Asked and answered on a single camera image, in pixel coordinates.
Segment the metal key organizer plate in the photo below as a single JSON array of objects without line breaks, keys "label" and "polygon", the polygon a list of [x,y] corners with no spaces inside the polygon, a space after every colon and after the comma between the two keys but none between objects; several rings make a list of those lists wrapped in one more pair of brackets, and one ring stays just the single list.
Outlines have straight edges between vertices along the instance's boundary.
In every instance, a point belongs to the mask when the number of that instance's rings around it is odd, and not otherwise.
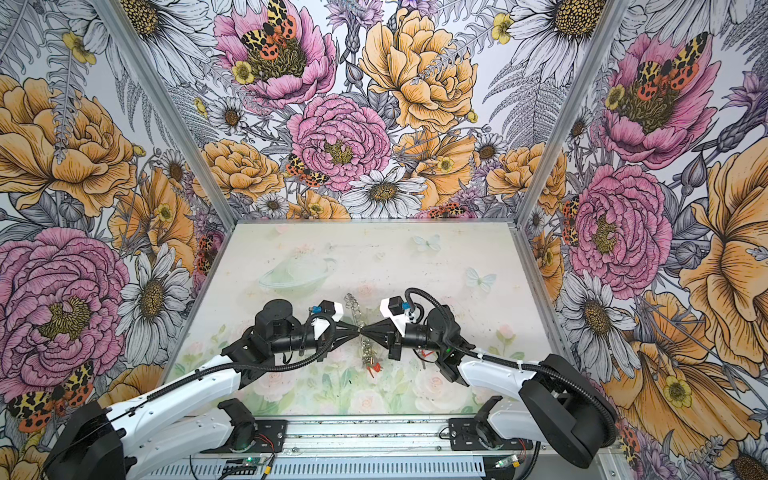
[{"label": "metal key organizer plate", "polygon": [[[344,296],[345,312],[348,313],[351,318],[351,322],[356,326],[363,327],[366,325],[366,317],[363,315],[358,300],[352,293],[347,293]],[[374,342],[363,336],[357,338],[360,342],[360,357],[362,365],[366,370],[366,362],[371,359],[376,359],[380,362],[379,355],[375,348]]]}]

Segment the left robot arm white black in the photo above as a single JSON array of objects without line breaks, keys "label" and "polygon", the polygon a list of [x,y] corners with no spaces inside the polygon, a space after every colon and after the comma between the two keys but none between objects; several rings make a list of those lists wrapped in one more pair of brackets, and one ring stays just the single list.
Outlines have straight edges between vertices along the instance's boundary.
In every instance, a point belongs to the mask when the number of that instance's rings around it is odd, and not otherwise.
[{"label": "left robot arm white black", "polygon": [[356,338],[338,302],[323,301],[305,322],[284,299],[268,302],[252,326],[201,367],[135,398],[78,408],[42,468],[45,479],[129,479],[149,466],[148,441],[177,440],[185,455],[220,448],[248,451],[273,441],[234,398],[268,373],[285,373],[322,360]]}]

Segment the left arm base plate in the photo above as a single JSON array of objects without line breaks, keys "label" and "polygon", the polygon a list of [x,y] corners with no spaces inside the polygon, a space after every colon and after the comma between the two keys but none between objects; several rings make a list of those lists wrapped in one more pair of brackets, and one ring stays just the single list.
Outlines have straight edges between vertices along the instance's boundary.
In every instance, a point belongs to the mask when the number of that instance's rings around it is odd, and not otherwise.
[{"label": "left arm base plate", "polygon": [[221,449],[227,453],[281,453],[286,420],[252,420],[236,423]]}]

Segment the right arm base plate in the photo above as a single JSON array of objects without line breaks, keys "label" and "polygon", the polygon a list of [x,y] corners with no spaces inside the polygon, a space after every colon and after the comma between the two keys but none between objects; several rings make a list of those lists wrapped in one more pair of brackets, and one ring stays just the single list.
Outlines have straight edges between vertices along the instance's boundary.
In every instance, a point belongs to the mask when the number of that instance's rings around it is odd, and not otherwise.
[{"label": "right arm base plate", "polygon": [[504,440],[486,423],[474,418],[449,418],[447,426],[452,451],[494,451],[504,446]]}]

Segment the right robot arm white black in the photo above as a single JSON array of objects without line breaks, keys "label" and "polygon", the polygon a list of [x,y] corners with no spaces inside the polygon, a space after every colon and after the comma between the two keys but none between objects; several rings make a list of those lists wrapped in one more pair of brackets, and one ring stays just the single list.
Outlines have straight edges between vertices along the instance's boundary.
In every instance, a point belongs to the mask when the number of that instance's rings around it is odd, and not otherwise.
[{"label": "right robot arm white black", "polygon": [[386,311],[361,334],[386,348],[392,359],[405,349],[433,352],[448,381],[490,391],[470,435],[483,448],[531,441],[586,468],[600,449],[617,440],[615,409],[564,357],[551,353],[540,362],[525,362],[481,352],[463,337],[446,306],[431,309],[421,321],[407,312]]}]

